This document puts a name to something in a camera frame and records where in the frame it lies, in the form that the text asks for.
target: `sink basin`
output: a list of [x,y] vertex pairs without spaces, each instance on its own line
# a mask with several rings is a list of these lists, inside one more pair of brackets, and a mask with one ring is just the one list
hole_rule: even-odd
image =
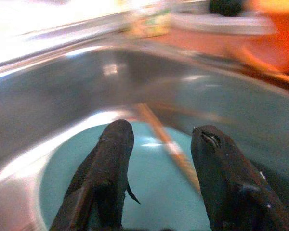
[[40,186],[58,148],[118,118],[142,122],[139,102],[187,136],[205,124],[230,135],[289,210],[289,92],[182,50],[106,38],[0,68],[0,231],[45,229]]

